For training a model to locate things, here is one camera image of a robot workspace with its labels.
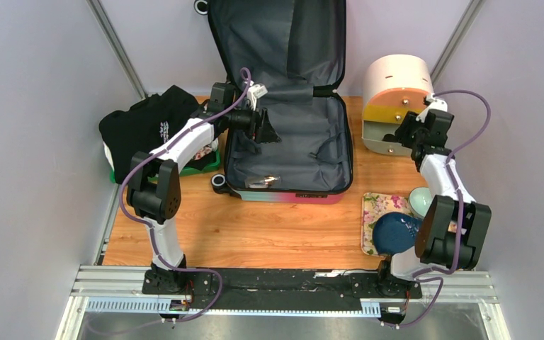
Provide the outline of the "green plastic tray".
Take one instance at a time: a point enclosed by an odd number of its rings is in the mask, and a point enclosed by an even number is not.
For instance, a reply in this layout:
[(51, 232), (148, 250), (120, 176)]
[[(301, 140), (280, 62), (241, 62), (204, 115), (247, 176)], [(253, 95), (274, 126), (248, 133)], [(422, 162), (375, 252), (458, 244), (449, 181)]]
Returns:
[[(121, 184), (124, 181), (125, 177), (128, 175), (128, 172), (131, 170), (130, 161), (132, 156), (136, 153), (137, 151), (123, 152), (122, 156), (118, 155), (117, 158), (115, 158), (111, 152), (115, 167), (115, 171), (110, 170), (110, 180), (113, 183)], [(192, 176), (214, 172), (220, 168), (220, 164), (220, 152), (212, 151), (200, 159), (190, 160), (189, 163), (182, 168), (179, 175)]]

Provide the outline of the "round pastel drawer cabinet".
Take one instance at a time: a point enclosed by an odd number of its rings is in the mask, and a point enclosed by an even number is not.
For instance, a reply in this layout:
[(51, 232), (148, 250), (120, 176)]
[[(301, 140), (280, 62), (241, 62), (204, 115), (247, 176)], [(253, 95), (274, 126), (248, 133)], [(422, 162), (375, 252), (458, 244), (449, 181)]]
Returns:
[(409, 149), (384, 137), (394, 134), (405, 115), (424, 109), (433, 91), (426, 62), (414, 55), (386, 55), (367, 68), (363, 78), (362, 141), (367, 149), (389, 156), (408, 156)]

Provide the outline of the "black floral print garment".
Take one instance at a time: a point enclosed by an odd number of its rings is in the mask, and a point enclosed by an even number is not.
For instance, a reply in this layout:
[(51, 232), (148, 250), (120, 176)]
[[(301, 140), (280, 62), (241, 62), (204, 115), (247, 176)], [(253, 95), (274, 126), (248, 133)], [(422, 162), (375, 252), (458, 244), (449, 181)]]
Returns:
[(195, 96), (173, 85), (127, 110), (109, 113), (98, 131), (115, 158), (123, 152), (150, 152), (168, 142), (199, 108)]

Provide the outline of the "white cloth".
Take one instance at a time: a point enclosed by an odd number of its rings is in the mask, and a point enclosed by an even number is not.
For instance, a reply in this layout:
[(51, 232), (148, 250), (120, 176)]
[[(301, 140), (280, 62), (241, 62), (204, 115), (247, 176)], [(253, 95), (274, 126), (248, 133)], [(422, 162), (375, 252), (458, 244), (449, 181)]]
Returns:
[(106, 160), (111, 168), (111, 171), (115, 171), (111, 150), (105, 142), (103, 143), (103, 150), (104, 150)]

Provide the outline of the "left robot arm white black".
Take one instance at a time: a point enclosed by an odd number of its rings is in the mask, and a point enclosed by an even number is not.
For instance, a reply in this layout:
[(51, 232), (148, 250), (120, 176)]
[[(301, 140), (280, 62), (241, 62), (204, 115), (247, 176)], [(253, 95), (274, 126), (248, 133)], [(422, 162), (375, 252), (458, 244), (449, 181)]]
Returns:
[(216, 83), (212, 98), (198, 106), (169, 141), (132, 157), (123, 183), (126, 203), (135, 211), (132, 219), (145, 224), (149, 233), (153, 257), (146, 273), (148, 283), (161, 279), (161, 285), (172, 294), (181, 293), (188, 285), (186, 257), (179, 246), (175, 220), (181, 204), (182, 168), (228, 129), (243, 132), (255, 145), (281, 141), (267, 109), (258, 105), (267, 92), (263, 84), (246, 81), (236, 97), (233, 85)]

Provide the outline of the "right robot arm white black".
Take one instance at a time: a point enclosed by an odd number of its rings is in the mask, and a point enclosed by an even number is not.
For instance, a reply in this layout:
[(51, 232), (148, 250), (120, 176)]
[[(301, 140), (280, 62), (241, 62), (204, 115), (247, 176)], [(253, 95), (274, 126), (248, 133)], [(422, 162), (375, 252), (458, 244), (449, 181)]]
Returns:
[(432, 271), (469, 271), (480, 259), (492, 211), (468, 193), (457, 173), (455, 154), (446, 147), (453, 119), (443, 110), (426, 115), (410, 111), (395, 132), (396, 140), (411, 149), (432, 201), (414, 246), (392, 256), (390, 269), (375, 277), (378, 292), (386, 297), (401, 291), (404, 281), (413, 283)]

